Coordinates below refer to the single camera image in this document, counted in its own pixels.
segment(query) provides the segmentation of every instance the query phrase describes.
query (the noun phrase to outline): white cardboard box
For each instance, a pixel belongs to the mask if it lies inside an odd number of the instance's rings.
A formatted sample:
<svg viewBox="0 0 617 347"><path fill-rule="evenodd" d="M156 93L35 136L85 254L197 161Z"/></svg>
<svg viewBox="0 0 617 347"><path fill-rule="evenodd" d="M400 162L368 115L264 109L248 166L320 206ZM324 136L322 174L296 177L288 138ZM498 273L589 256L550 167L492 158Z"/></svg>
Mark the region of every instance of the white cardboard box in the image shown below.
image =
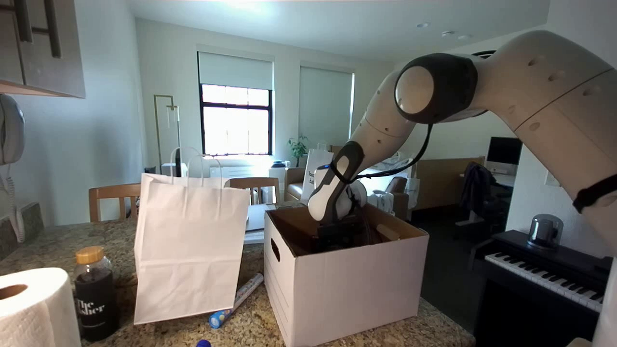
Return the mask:
<svg viewBox="0 0 617 347"><path fill-rule="evenodd" d="M372 228L385 225L400 240L301 255L289 239L316 230L308 209L266 213L265 285L287 347L316 346L418 314L428 234L371 205L363 210Z"/></svg>

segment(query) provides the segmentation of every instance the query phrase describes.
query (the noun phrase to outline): glass jar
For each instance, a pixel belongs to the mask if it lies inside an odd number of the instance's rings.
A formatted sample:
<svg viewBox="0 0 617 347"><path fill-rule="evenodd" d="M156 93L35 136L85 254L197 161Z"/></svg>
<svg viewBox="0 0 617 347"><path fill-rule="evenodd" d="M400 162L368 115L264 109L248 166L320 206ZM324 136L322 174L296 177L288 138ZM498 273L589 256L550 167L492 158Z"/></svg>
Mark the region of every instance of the glass jar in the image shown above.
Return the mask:
<svg viewBox="0 0 617 347"><path fill-rule="evenodd" d="M82 248L75 253L75 297L82 337L99 341L118 329L118 307L112 263L103 247Z"/></svg>

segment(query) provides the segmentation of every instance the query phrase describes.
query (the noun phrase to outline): black piano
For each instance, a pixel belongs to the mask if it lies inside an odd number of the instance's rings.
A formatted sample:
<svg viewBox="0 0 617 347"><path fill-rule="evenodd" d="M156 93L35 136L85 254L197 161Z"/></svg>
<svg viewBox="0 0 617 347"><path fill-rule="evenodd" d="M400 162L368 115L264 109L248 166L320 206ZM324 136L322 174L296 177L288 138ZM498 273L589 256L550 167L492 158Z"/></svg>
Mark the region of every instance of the black piano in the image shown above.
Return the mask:
<svg viewBox="0 0 617 347"><path fill-rule="evenodd" d="M474 327L477 346L564 347L591 340L611 258L527 244L510 230L472 251L469 268L486 278Z"/></svg>

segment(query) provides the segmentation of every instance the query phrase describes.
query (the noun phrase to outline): window blind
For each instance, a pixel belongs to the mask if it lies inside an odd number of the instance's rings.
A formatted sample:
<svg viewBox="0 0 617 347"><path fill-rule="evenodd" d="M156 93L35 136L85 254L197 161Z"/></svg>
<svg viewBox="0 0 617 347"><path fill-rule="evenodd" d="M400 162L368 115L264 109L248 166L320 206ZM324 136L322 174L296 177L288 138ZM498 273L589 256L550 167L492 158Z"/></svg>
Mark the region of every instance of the window blind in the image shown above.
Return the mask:
<svg viewBox="0 0 617 347"><path fill-rule="evenodd" d="M349 139L352 74L300 67L299 131L311 147Z"/></svg>
<svg viewBox="0 0 617 347"><path fill-rule="evenodd" d="M199 82L272 90L272 62L199 52Z"/></svg>

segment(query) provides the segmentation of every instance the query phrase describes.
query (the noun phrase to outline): ceiling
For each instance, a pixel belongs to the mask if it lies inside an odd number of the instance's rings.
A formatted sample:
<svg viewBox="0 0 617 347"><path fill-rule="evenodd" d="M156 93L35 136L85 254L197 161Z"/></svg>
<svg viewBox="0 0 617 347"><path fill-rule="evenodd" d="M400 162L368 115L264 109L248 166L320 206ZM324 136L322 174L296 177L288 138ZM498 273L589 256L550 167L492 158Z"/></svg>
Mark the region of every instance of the ceiling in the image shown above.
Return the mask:
<svg viewBox="0 0 617 347"><path fill-rule="evenodd" d="M550 0L129 0L136 17L399 62L546 23ZM429 22L426 28L416 25ZM454 35L442 38L445 30ZM466 41L459 35L472 35Z"/></svg>

